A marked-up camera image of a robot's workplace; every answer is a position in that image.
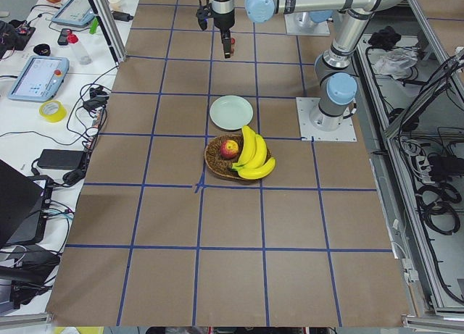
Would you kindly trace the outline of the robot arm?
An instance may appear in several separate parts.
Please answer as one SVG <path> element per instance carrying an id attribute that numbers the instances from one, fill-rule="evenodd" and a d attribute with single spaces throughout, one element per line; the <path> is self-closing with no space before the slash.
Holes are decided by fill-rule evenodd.
<path id="1" fill-rule="evenodd" d="M 315 63 L 321 97 L 309 113 L 310 122 L 319 130 L 331 132 L 339 128 L 344 112 L 357 93 L 355 79 L 345 73 L 350 57 L 375 12 L 389 9 L 402 0 L 244 0 L 248 18 L 263 23 L 275 14 L 289 15 L 314 11 L 344 11 L 342 21 L 330 49 Z M 211 0 L 197 12 L 198 17 L 211 17 L 220 30 L 225 57 L 231 55 L 230 29 L 235 24 L 234 0 Z"/>

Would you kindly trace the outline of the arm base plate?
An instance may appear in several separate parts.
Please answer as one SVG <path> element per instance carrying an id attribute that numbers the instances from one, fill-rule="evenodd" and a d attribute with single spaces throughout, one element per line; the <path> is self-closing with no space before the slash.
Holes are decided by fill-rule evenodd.
<path id="1" fill-rule="evenodd" d="M 316 97 L 296 98 L 300 138 L 303 141 L 356 142 L 349 107 L 342 116 L 329 117 L 320 111 L 319 101 Z"/>

